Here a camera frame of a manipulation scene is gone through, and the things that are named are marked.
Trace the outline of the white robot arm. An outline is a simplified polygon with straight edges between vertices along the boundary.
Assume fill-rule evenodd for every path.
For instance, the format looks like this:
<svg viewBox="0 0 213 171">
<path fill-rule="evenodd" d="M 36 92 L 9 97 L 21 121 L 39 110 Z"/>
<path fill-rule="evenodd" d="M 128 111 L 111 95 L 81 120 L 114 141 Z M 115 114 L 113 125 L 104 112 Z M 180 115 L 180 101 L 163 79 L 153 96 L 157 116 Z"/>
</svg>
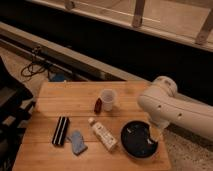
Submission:
<svg viewBox="0 0 213 171">
<path fill-rule="evenodd" d="M 138 97 L 138 105 L 153 123 L 170 123 L 213 141 L 213 106 L 180 98 L 177 84 L 167 76 L 157 77 Z"/>
</svg>

